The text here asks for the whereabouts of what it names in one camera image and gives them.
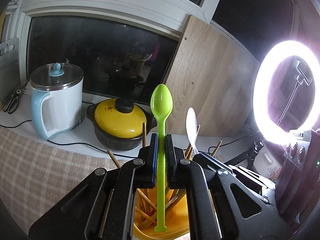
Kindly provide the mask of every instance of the white plastic spoon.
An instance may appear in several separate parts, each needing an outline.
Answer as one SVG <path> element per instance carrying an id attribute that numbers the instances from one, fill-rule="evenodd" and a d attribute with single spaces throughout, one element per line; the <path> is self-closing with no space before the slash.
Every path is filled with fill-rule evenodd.
<path id="1" fill-rule="evenodd" d="M 192 107 L 188 109 L 187 118 L 186 118 L 186 129 L 189 142 L 193 148 L 195 154 L 199 154 L 198 149 L 196 147 L 196 139 L 197 139 L 197 118 L 196 113 Z"/>

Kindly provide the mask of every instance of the power cord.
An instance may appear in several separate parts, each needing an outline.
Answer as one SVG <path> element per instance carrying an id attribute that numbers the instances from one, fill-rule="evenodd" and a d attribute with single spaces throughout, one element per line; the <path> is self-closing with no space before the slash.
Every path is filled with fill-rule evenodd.
<path id="1" fill-rule="evenodd" d="M 89 143 L 82 143 L 82 142 L 79 142 L 79 143 L 55 143 L 55 142 L 50 141 L 50 140 L 47 140 L 47 141 L 50 142 L 50 143 L 56 144 L 56 145 L 60 145 L 60 146 L 68 146 L 68 145 L 76 145 L 76 144 L 87 145 L 87 146 L 90 146 L 90 147 L 92 147 L 92 148 L 94 148 L 94 149 L 96 149 L 96 150 L 98 150 L 98 151 L 101 151 L 101 152 L 103 152 L 103 153 L 108 154 L 107 151 L 101 150 L 101 149 L 99 149 L 99 148 L 97 148 L 97 147 L 95 147 L 95 146 L 93 146 L 93 145 L 91 145 L 91 144 L 89 144 Z M 120 156 L 120 157 L 125 157 L 125 158 L 131 158 L 131 159 L 137 158 L 137 157 L 127 156 L 127 155 L 121 155 L 121 154 L 116 154 L 116 153 L 113 153 L 113 155 L 115 155 L 115 156 Z"/>
<path id="2" fill-rule="evenodd" d="M 0 126 L 1 127 L 4 127 L 4 128 L 17 128 L 18 126 L 20 126 L 20 125 L 22 125 L 23 123 L 25 123 L 25 122 L 31 122 L 32 120 L 25 120 L 25 121 L 23 121 L 22 123 L 19 123 L 18 125 L 16 125 L 16 126 L 5 126 L 5 125 L 2 125 L 2 124 L 0 124 Z"/>
<path id="3" fill-rule="evenodd" d="M 10 128 L 10 129 L 11 129 L 11 128 L 17 128 L 17 127 L 19 127 L 20 125 L 24 124 L 25 122 L 31 122 L 31 121 L 32 121 L 32 120 L 25 120 L 25 121 L 19 123 L 19 124 L 16 125 L 16 126 L 5 126 L 5 125 L 2 125 L 2 124 L 0 124 L 0 126 L 1 126 L 1 127 L 4 127 L 4 128 Z M 99 148 L 97 148 L 97 147 L 95 147 L 95 146 L 93 146 L 93 145 L 91 145 L 91 144 L 89 144 L 89 143 L 83 143 L 83 142 L 77 142 L 77 143 L 55 143 L 55 142 L 50 141 L 50 140 L 47 140 L 47 141 L 50 142 L 50 143 L 56 144 L 56 145 L 60 145 L 60 146 L 68 146 L 68 145 L 82 144 L 82 145 L 90 146 L 90 147 L 92 147 L 92 148 L 94 148 L 94 149 L 96 149 L 96 150 L 98 150 L 98 151 L 100 151 L 100 152 L 103 152 L 103 153 L 106 153 L 106 154 L 108 153 L 107 151 L 101 150 L 101 149 L 99 149 Z M 119 157 L 130 158 L 130 159 L 135 159 L 135 158 L 136 158 L 136 157 L 127 156 L 127 155 L 121 155 L 121 154 L 116 154 L 116 153 L 114 153 L 113 155 L 116 155 L 116 156 L 119 156 Z"/>
<path id="4" fill-rule="evenodd" d="M 236 139 L 236 140 L 234 140 L 234 141 L 232 141 L 232 142 L 222 144 L 222 145 L 220 145 L 220 147 L 223 147 L 223 146 L 229 145 L 229 144 L 231 144 L 231 143 L 237 142 L 237 141 L 239 141 L 239 140 L 242 140 L 243 138 L 247 138 L 247 137 L 253 136 L 253 135 L 257 134 L 258 132 L 260 132 L 260 130 L 254 132 L 253 134 L 240 137 L 240 138 L 238 138 L 238 139 Z M 216 146 L 210 146 L 210 147 L 208 148 L 208 152 L 207 152 L 207 153 L 210 153 L 210 149 L 211 149 L 211 148 L 215 148 L 215 147 L 217 147 L 217 145 L 216 145 Z"/>

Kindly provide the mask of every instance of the blue lid knob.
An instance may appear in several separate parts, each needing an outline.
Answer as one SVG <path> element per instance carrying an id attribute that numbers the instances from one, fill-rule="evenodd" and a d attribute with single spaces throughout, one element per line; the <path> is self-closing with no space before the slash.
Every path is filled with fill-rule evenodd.
<path id="1" fill-rule="evenodd" d="M 52 77 L 62 76 L 63 74 L 64 74 L 64 71 L 61 69 L 60 63 L 54 64 L 53 70 L 49 72 L 49 76 L 52 76 Z"/>

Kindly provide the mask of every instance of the white countertop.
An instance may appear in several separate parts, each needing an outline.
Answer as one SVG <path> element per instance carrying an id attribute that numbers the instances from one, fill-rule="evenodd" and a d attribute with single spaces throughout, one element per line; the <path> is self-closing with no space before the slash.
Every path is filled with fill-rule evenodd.
<path id="1" fill-rule="evenodd" d="M 0 112 L 0 124 L 5 126 L 15 126 L 25 120 L 31 119 L 31 107 L 30 107 L 30 100 L 31 96 L 27 94 L 23 94 L 20 97 L 20 104 L 18 109 L 13 114 L 4 113 L 3 111 Z M 12 129 L 15 133 L 18 133 L 21 136 L 30 138 L 34 141 L 44 143 L 50 146 L 57 147 L 59 149 L 72 151 L 80 154 L 85 155 L 91 155 L 94 157 L 100 157 L 100 158 L 109 158 L 108 154 L 105 154 L 103 152 L 100 152 L 98 150 L 95 150 L 89 146 L 86 145 L 71 145 L 71 146 L 59 146 L 52 144 L 46 140 L 43 140 L 40 138 L 40 136 L 37 134 L 37 132 L 34 130 L 32 126 L 32 122 L 26 122 L 22 124 L 21 126 L 17 128 Z M 239 138 L 244 135 L 248 135 L 251 133 L 251 130 L 244 129 L 242 130 L 236 138 Z M 147 136 L 147 144 L 150 142 L 151 138 L 151 132 Z M 232 141 L 234 138 L 226 138 L 226 137 L 207 137 L 207 136 L 198 136 L 196 145 L 199 151 L 207 151 L 209 146 L 217 145 L 219 140 L 222 140 L 223 143 L 227 143 Z M 95 136 L 94 128 L 91 123 L 91 121 L 87 118 L 84 118 L 83 122 L 79 124 L 74 129 L 59 134 L 53 138 L 50 139 L 53 142 L 66 144 L 66 143 L 74 143 L 74 142 L 85 142 L 89 143 L 91 145 L 94 145 L 95 147 L 98 147 L 102 150 L 108 150 L 107 147 L 103 146 L 98 139 Z M 178 135 L 173 134 L 172 135 L 173 144 L 176 147 L 186 149 L 188 147 L 189 141 L 188 137 L 186 135 Z M 248 147 L 253 142 L 253 138 L 246 138 L 240 141 L 237 141 L 235 143 L 232 143 L 231 145 L 221 147 L 219 151 L 217 152 L 216 157 L 220 159 L 221 161 L 225 162 L 240 153 L 246 151 Z M 133 150 L 130 151 L 115 151 L 112 150 L 113 153 L 126 155 L 130 157 L 137 157 L 139 149 L 141 148 L 141 144 L 136 147 Z"/>

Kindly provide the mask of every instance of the yellow pot lid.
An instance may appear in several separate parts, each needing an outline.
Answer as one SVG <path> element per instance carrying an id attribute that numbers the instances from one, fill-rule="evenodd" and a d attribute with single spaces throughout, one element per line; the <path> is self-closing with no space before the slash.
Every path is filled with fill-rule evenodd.
<path id="1" fill-rule="evenodd" d="M 120 138 L 140 136 L 142 123 L 147 123 L 141 108 L 122 98 L 101 101 L 94 111 L 94 119 L 102 130 Z"/>

